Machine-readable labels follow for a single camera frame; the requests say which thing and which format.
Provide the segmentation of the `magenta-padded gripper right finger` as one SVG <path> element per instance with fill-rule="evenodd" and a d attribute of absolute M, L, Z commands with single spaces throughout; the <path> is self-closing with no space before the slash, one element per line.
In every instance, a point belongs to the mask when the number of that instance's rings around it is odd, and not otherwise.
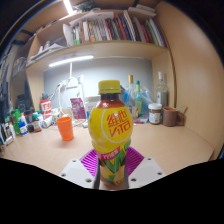
<path fill-rule="evenodd" d="M 144 157 L 132 147 L 127 150 L 125 162 L 126 189 L 143 187 L 166 176 L 152 157 Z"/>

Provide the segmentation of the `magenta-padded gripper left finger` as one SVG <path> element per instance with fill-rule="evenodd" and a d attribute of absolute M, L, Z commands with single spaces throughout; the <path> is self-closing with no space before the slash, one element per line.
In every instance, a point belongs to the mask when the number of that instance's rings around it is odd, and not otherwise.
<path fill-rule="evenodd" d="M 84 188 L 98 189 L 100 186 L 100 164 L 94 149 L 80 159 L 72 159 L 59 176 Z"/>

